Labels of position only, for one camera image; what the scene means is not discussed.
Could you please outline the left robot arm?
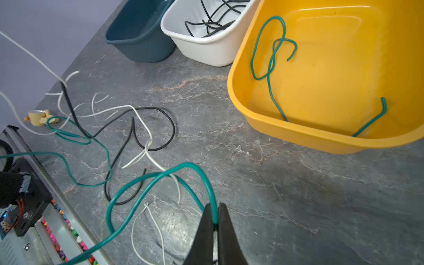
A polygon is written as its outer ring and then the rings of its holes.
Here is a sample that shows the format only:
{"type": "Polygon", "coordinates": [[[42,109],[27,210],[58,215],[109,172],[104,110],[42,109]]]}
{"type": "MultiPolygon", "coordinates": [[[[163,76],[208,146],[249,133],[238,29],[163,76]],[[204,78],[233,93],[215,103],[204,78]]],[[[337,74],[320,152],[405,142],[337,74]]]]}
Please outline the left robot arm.
{"type": "Polygon", "coordinates": [[[1,156],[6,163],[1,170],[1,223],[8,234],[14,230],[18,237],[24,236],[30,227],[42,217],[52,196],[29,162],[13,158],[11,146],[1,140],[1,156]]]}

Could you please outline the dark teal plastic bin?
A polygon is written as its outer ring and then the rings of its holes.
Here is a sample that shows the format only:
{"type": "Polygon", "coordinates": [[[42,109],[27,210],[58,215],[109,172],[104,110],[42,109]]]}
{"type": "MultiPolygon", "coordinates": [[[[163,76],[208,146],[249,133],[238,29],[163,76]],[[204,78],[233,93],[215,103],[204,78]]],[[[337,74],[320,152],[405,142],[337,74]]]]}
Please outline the dark teal plastic bin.
{"type": "Polygon", "coordinates": [[[106,43],[134,62],[160,62],[176,45],[161,30],[173,1],[128,0],[106,32],[106,43]]]}

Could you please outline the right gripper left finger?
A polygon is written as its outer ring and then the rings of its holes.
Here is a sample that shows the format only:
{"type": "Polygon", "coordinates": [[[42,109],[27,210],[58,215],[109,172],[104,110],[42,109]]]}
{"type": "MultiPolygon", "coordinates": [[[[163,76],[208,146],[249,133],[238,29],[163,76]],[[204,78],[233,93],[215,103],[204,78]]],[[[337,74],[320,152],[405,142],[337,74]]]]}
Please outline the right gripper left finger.
{"type": "Polygon", "coordinates": [[[204,208],[193,244],[183,264],[212,265],[213,245],[214,223],[212,218],[212,209],[210,203],[208,203],[204,208]]]}

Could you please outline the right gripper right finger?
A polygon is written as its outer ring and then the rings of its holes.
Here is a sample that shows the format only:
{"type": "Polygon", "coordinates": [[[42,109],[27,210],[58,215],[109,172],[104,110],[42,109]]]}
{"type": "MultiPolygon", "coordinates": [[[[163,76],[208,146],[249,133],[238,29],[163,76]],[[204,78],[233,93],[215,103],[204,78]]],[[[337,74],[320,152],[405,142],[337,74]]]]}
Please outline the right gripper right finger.
{"type": "Polygon", "coordinates": [[[220,265],[248,265],[238,244],[226,204],[219,204],[218,213],[218,263],[220,265]]]}

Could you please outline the yellow plastic bin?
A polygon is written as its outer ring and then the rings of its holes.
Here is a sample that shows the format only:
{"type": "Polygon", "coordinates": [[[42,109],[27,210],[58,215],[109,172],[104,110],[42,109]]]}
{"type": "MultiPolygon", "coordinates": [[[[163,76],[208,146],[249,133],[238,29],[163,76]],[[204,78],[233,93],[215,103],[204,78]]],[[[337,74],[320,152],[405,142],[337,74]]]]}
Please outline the yellow plastic bin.
{"type": "Polygon", "coordinates": [[[349,154],[424,137],[423,1],[261,1],[228,93],[255,130],[349,154]]]}

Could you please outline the white plastic bin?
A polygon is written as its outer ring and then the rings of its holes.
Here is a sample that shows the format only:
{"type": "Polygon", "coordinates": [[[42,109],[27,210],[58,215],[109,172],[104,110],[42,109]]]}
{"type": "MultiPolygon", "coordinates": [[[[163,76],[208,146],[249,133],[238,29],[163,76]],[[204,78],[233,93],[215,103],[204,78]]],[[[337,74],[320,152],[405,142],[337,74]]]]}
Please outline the white plastic bin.
{"type": "Polygon", "coordinates": [[[259,1],[174,1],[161,30],[180,52],[215,67],[232,64],[259,1]]]}

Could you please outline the yellow toy figure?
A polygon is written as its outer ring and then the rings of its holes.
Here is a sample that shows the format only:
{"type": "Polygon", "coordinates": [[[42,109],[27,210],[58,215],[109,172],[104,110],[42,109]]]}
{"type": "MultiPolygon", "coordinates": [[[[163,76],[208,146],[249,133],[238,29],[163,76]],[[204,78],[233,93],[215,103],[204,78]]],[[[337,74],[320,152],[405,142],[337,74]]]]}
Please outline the yellow toy figure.
{"type": "Polygon", "coordinates": [[[52,117],[53,115],[48,110],[33,110],[24,117],[24,121],[29,121],[35,127],[42,127],[46,126],[47,120],[52,117]]]}

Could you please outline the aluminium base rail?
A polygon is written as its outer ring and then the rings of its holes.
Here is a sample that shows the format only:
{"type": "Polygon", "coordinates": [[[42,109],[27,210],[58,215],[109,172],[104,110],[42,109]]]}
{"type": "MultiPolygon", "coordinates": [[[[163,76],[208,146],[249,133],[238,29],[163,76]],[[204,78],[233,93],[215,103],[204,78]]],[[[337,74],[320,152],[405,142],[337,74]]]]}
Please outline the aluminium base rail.
{"type": "MultiPolygon", "coordinates": [[[[6,136],[13,142],[19,151],[29,152],[30,148],[20,136],[18,128],[8,126],[6,128],[6,136]]],[[[26,159],[30,167],[35,171],[35,174],[40,177],[42,184],[53,195],[53,199],[59,204],[59,207],[64,211],[64,214],[74,226],[82,241],[91,248],[97,244],[96,239],[90,232],[89,228],[83,223],[82,219],[78,216],[69,201],[65,198],[62,191],[56,185],[54,180],[45,171],[39,160],[34,155],[29,155],[26,159]]],[[[46,207],[42,217],[45,218],[46,223],[50,226],[52,233],[56,236],[58,244],[64,251],[67,258],[72,259],[83,252],[82,248],[76,242],[76,236],[68,230],[66,222],[57,210],[54,209],[52,204],[46,207]]],[[[56,252],[53,242],[48,238],[47,232],[42,232],[42,225],[36,224],[35,231],[38,234],[39,240],[34,241],[35,248],[41,250],[47,256],[47,265],[64,264],[60,258],[59,253],[56,252]]]]}

